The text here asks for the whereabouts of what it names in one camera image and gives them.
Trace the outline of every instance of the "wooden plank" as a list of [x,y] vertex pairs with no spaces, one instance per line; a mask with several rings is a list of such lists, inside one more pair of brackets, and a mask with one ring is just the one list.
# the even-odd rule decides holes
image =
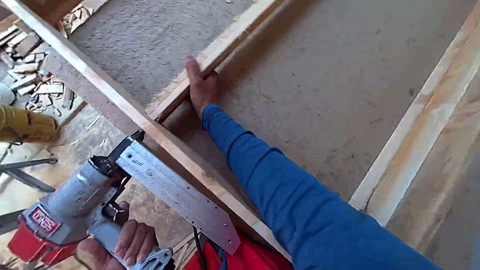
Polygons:
[[177,252],[182,246],[184,246],[188,241],[193,239],[193,233],[189,234],[185,239],[183,239],[178,245],[173,247],[173,253]]
[[479,20],[480,2],[350,199],[354,208],[382,226],[390,221],[480,68]]
[[0,22],[0,32],[7,31],[16,21],[18,21],[17,16],[14,14],[9,15]]
[[[2,0],[20,19],[32,28],[42,39],[50,44],[73,67],[82,73],[95,85],[107,98],[127,114],[140,128],[150,135],[168,154],[177,160],[189,173],[191,173],[204,187],[216,198],[223,202],[228,212],[235,213],[250,227],[261,222],[251,210],[247,209],[231,193],[229,193],[217,179],[221,178],[217,172],[207,172],[208,167],[202,158],[184,142],[175,137],[165,127],[156,123],[148,116],[142,106],[123,87],[108,76],[98,65],[93,63],[75,45],[65,39],[51,25],[33,13],[19,0]],[[272,238],[272,232],[259,230],[258,234],[273,246],[280,246]],[[278,250],[286,258],[291,259],[284,249]]]
[[[285,0],[258,0],[238,20],[232,23],[216,40],[204,49],[197,60],[202,74],[210,74],[248,35],[254,31]],[[184,70],[170,86],[150,103],[146,112],[163,122],[188,96],[190,81]]]

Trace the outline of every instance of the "wooden beam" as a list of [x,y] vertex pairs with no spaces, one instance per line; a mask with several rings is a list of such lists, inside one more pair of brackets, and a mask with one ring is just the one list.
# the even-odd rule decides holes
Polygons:
[[209,174],[204,169],[207,164],[204,163],[195,151],[175,137],[165,127],[156,123],[123,87],[20,0],[2,0],[2,2],[150,135],[168,154],[176,159],[204,187],[211,191],[218,200],[223,202],[229,208],[228,212],[235,213],[286,258],[291,259],[273,237],[271,230],[219,184],[216,178],[220,176],[215,172]]
[[[465,37],[463,41],[478,38],[479,23],[480,2],[460,30],[460,35]],[[477,53],[479,50],[462,42],[458,46],[458,53],[462,47],[476,50]],[[477,71],[420,167],[402,205],[387,224],[387,229],[412,248],[427,252],[458,196],[458,187],[463,181],[475,177],[472,172],[478,170],[475,156],[479,151],[480,72]]]
[[367,212],[382,226],[390,221],[478,74],[479,5],[477,3],[350,199],[354,208]]
[[[204,76],[210,74],[284,1],[258,0],[254,2],[197,57],[202,74]],[[154,98],[145,111],[157,122],[162,123],[187,98],[189,89],[190,81],[184,70]]]

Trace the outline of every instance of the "red clothing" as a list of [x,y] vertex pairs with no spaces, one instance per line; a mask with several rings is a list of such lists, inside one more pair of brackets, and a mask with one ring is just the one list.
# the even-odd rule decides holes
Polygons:
[[[252,240],[239,234],[241,244],[232,256],[225,252],[228,270],[293,270],[290,262],[281,254],[271,251]],[[212,246],[206,242],[202,247],[207,270],[219,270],[222,259],[217,255]],[[185,266],[185,270],[202,270],[198,260],[198,252]]]

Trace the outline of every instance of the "blue long-sleeve shirt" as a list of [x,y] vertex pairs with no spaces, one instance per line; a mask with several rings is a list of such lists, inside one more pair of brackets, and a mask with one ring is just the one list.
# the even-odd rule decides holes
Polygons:
[[438,269],[217,105],[203,110],[202,126],[295,269]]

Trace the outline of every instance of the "hand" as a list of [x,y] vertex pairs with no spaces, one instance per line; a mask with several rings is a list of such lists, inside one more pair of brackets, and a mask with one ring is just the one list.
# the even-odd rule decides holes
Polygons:
[[[136,220],[128,220],[129,204],[125,201],[119,203],[124,212],[117,214],[115,222],[122,224],[119,241],[115,247],[115,255],[123,258],[128,266],[135,263],[143,263],[152,251],[154,245],[158,245],[155,237],[155,229],[145,223]],[[96,270],[123,270],[123,266],[108,253],[96,239],[85,239],[78,248],[93,257]]]
[[190,80],[190,98],[200,120],[202,111],[209,103],[215,103],[218,96],[218,74],[213,71],[205,80],[197,60],[191,55],[185,59],[185,69]]

